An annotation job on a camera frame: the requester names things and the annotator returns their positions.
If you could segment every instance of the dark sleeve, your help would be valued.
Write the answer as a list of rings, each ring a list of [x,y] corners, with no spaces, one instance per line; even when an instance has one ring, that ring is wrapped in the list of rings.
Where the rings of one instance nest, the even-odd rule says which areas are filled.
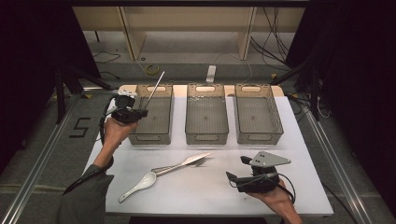
[[[91,165],[84,174],[99,167]],[[101,173],[62,196],[55,223],[104,223],[106,194],[114,175]]]

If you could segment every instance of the white table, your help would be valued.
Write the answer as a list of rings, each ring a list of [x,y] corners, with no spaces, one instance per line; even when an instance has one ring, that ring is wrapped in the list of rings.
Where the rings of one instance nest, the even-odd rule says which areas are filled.
[[[107,171],[115,175],[106,197],[106,211],[125,216],[185,217],[263,217],[274,213],[262,202],[230,186],[226,171],[249,176],[251,168],[241,156],[253,158],[259,151],[291,159],[290,164],[277,166],[296,190],[295,207],[301,216],[330,216],[333,211],[320,184],[317,171],[286,97],[276,97],[276,106],[284,133],[276,146],[242,146],[236,143],[233,97],[226,97],[229,135],[224,146],[189,146],[184,124],[186,98],[176,97],[172,127],[172,143],[168,146],[132,146],[129,139],[114,154],[114,165]],[[98,141],[87,167],[101,149]],[[204,151],[214,152],[198,168],[185,167],[159,176],[150,188],[139,190],[123,203],[118,198],[133,187],[152,168],[173,165],[186,157]]]

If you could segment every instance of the hand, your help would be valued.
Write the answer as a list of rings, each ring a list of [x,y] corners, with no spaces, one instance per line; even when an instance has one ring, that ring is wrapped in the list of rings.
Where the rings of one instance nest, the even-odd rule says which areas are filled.
[[[285,188],[285,183],[282,179],[279,181],[279,185]],[[300,216],[297,214],[294,206],[290,200],[289,194],[283,189],[276,187],[274,190],[267,193],[247,193],[248,195],[259,199],[260,201],[267,204],[267,206],[273,210],[276,214],[283,217],[286,223],[303,223]]]
[[[108,118],[105,123],[105,141],[93,164],[99,167],[106,166],[120,143],[136,127],[137,123],[124,124],[113,118]]]

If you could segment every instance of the transparent plastic bin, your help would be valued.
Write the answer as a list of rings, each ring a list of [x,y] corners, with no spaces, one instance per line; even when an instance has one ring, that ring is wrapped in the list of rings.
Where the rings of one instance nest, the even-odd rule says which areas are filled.
[[[234,102],[238,144],[276,145],[283,128],[271,86],[237,84]]]
[[[153,85],[137,85],[134,109],[143,108],[153,90]],[[171,144],[173,107],[173,86],[158,85],[147,106],[148,116],[139,120],[137,128],[129,134],[132,145]]]
[[[189,145],[227,143],[229,128],[222,84],[188,85],[185,128]]]

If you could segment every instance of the plastic spoon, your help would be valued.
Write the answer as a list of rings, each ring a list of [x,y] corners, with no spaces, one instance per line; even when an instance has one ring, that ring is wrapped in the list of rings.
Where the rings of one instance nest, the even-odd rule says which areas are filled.
[[[134,186],[132,189],[126,191],[124,194],[122,194],[119,197],[119,203],[122,203],[126,198],[128,198],[134,192],[136,192],[140,189],[145,189],[145,188],[150,187],[152,184],[154,184],[156,179],[157,179],[157,175],[154,172],[146,173],[143,176],[143,178],[139,181],[139,183],[137,183],[136,186]]]

